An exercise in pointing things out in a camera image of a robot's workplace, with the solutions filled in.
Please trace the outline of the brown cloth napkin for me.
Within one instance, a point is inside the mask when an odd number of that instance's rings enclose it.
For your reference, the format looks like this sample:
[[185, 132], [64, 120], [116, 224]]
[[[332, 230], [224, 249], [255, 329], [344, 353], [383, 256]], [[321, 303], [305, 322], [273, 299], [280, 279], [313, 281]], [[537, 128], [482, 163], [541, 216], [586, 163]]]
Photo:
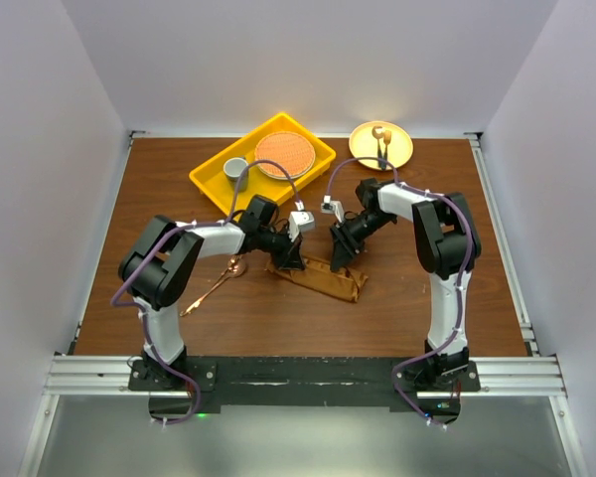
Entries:
[[278, 268], [269, 259], [265, 269], [279, 278], [329, 297], [349, 303], [359, 301], [369, 280], [366, 273], [348, 267], [332, 271], [328, 260], [316, 256], [307, 255], [303, 261], [303, 270], [289, 270]]

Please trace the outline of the rose gold spoon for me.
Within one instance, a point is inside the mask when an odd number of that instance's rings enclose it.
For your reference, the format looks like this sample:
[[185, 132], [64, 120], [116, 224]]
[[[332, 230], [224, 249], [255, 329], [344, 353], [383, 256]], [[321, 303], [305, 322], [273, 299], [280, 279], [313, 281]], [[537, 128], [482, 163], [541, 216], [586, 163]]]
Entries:
[[190, 304], [185, 310], [179, 313], [180, 317], [185, 317], [193, 313], [197, 310], [202, 303], [212, 294], [214, 293], [219, 287], [221, 287], [227, 281], [238, 278], [244, 275], [247, 271], [247, 264], [242, 260], [232, 260], [228, 267], [223, 271], [222, 275], [218, 278], [216, 283], [202, 296], [196, 299], [192, 304]]

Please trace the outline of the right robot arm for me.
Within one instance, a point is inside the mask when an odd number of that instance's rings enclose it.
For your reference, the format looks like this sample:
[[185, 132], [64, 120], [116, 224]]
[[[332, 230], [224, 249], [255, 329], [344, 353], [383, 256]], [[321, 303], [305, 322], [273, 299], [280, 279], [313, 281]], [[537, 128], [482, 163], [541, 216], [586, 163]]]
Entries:
[[431, 286], [431, 324], [425, 353], [394, 367], [396, 378], [415, 370], [417, 379], [436, 391], [446, 390], [469, 364], [465, 332], [466, 297], [482, 245], [463, 194], [448, 195], [413, 188], [394, 180], [363, 180], [356, 187], [363, 210], [345, 216], [342, 203], [326, 194], [321, 211], [337, 221], [330, 227], [330, 268], [338, 271], [365, 250], [366, 239], [388, 223], [413, 224], [416, 254]]

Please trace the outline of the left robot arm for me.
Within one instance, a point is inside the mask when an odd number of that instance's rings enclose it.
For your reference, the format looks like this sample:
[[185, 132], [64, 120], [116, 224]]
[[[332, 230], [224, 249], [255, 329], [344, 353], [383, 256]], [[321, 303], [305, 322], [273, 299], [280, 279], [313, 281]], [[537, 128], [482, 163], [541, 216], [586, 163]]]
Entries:
[[186, 224], [156, 216], [120, 262], [122, 285], [111, 304], [138, 310], [144, 373], [162, 389], [192, 385], [178, 301], [199, 259], [260, 250], [280, 269], [305, 268], [300, 244], [302, 235], [315, 227], [314, 216], [297, 202], [279, 228], [273, 224], [277, 210], [276, 203], [256, 195], [244, 211], [217, 222]]

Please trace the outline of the woven round coaster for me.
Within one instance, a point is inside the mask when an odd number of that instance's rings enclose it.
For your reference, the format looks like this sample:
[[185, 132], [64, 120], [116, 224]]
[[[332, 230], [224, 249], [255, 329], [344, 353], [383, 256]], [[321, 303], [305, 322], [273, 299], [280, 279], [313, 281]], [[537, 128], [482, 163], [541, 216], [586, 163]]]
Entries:
[[306, 174], [313, 166], [316, 152], [302, 135], [279, 131], [263, 137], [254, 148], [254, 160], [268, 160], [281, 166], [294, 179]]

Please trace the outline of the grey ceramic cup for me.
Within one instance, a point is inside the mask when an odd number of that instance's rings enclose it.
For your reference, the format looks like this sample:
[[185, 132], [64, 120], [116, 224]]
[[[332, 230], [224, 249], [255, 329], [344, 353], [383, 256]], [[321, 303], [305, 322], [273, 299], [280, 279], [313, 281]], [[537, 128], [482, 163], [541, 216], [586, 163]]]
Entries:
[[232, 157], [223, 164], [223, 174], [237, 193], [244, 192], [248, 186], [248, 165], [244, 157]]

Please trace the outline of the yellow round plate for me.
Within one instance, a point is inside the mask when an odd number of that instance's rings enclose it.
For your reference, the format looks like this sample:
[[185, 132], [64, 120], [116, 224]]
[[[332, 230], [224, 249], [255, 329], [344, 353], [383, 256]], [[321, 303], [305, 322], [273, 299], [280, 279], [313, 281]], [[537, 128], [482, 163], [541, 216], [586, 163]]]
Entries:
[[350, 135], [349, 148], [353, 157], [374, 170], [388, 170], [379, 163], [385, 159], [395, 169], [405, 165], [413, 155], [413, 142], [400, 126], [386, 121], [369, 121], [357, 126]]

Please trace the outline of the yellow plastic tray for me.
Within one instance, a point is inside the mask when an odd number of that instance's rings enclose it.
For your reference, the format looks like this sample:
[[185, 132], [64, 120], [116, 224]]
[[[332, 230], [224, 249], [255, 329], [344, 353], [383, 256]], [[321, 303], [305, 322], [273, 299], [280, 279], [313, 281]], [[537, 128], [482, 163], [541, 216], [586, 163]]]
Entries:
[[[292, 179], [281, 166], [272, 161], [254, 160], [254, 148], [257, 143], [266, 135], [279, 131], [298, 133], [315, 149], [316, 158], [313, 166], [299, 178]], [[224, 176], [224, 163], [232, 157], [244, 157], [249, 163], [248, 186], [241, 193], [237, 193]], [[203, 195], [228, 215], [232, 210], [246, 208], [255, 195], [261, 195], [277, 205], [282, 205], [288, 200], [295, 201], [294, 193], [324, 174], [335, 158], [334, 149], [289, 114], [280, 112], [192, 170], [189, 178]]]

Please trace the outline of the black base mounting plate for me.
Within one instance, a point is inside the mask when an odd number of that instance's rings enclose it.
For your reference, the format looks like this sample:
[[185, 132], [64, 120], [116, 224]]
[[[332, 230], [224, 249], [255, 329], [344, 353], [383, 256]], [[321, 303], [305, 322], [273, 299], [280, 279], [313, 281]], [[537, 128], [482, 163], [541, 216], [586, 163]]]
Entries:
[[481, 388], [474, 362], [451, 375], [436, 376], [421, 363], [396, 372], [397, 358], [188, 357], [190, 386], [150, 358], [130, 362], [128, 387], [148, 392], [156, 416], [180, 416], [195, 398], [200, 413], [228, 405], [385, 407], [393, 412], [420, 407], [451, 423], [461, 397]]

